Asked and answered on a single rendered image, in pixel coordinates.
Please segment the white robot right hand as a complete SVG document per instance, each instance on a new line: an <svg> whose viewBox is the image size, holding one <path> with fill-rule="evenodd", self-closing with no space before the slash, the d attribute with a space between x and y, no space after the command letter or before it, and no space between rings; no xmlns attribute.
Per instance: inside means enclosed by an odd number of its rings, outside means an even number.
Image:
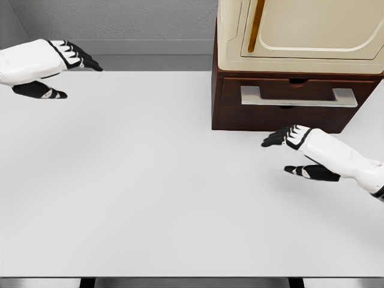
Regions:
<svg viewBox="0 0 384 288"><path fill-rule="evenodd" d="M301 152L315 165L286 166L285 172L317 181L337 182L341 177L357 178L366 168L365 158L353 148L318 128L298 124L271 133L262 147L286 145Z"/></svg>

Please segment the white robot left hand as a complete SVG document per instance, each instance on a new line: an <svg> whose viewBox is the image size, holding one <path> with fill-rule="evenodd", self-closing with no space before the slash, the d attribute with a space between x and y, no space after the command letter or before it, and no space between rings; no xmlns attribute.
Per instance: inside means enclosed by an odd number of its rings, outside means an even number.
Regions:
<svg viewBox="0 0 384 288"><path fill-rule="evenodd" d="M40 79L85 68L103 71L91 55L67 40L38 39L0 50L0 84L14 93L36 99L66 99Z"/></svg>

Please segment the dark brown wooden drawer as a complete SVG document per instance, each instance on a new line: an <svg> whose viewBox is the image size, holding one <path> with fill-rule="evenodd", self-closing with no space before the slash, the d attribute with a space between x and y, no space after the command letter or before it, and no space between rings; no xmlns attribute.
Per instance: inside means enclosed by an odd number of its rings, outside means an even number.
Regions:
<svg viewBox="0 0 384 288"><path fill-rule="evenodd" d="M241 103L241 87L257 86L267 100L334 99L334 88L351 89L358 106L371 95L377 81L321 79L246 79L223 80L218 125L223 129L276 131L299 124L320 128L327 133L340 133L358 111L357 107L303 107L248 105Z"/></svg>

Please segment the dark brown wooden cabinet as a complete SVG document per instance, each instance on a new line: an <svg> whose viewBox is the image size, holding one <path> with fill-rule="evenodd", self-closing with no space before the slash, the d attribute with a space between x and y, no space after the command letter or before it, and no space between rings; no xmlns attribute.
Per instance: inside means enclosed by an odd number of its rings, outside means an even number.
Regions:
<svg viewBox="0 0 384 288"><path fill-rule="evenodd" d="M265 71L226 71L213 64L212 68L212 129L223 129L218 125L221 92L224 78L246 79L321 79L321 80L373 80L378 84L384 79L384 71L378 74L346 74L346 73L295 73Z"/></svg>

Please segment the cream cabinet door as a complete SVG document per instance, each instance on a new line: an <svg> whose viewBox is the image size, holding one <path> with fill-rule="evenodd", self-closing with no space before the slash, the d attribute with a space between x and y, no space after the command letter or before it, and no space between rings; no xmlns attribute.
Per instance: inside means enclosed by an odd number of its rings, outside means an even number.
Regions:
<svg viewBox="0 0 384 288"><path fill-rule="evenodd" d="M265 0L248 53L256 1L246 18L244 57L373 60L384 46L384 0Z"/></svg>

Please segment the cream cabinet body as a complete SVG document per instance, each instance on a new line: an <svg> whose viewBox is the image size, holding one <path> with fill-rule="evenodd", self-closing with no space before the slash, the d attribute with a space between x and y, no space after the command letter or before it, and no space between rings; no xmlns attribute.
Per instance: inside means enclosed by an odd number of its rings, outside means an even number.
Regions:
<svg viewBox="0 0 384 288"><path fill-rule="evenodd" d="M259 58L241 55L251 0L219 0L218 65L227 71L378 74L384 71L384 46L373 60Z"/></svg>

